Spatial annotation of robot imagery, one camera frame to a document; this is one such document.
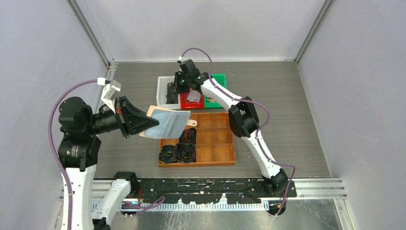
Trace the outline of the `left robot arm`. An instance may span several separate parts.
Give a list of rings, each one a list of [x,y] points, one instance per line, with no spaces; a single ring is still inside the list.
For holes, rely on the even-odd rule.
[[[109,191],[92,209],[93,179],[101,146],[99,134],[120,130],[129,137],[158,126],[158,120],[119,97],[114,109],[102,106],[95,114],[79,97],[64,100],[59,106],[59,123],[64,134],[58,147],[64,169],[64,230],[109,230],[123,200],[138,195],[140,185],[134,172],[117,172]]]

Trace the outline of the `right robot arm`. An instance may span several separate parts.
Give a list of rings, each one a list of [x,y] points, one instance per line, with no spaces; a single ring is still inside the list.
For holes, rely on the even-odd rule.
[[[213,98],[228,111],[230,129],[252,152],[259,165],[267,193],[273,197],[285,195],[291,185],[291,179],[283,166],[272,156],[262,137],[262,127],[255,108],[256,102],[248,96],[241,97],[230,92],[212,75],[201,72],[191,59],[179,58],[177,63],[179,70],[175,72],[176,82],[183,88]]]

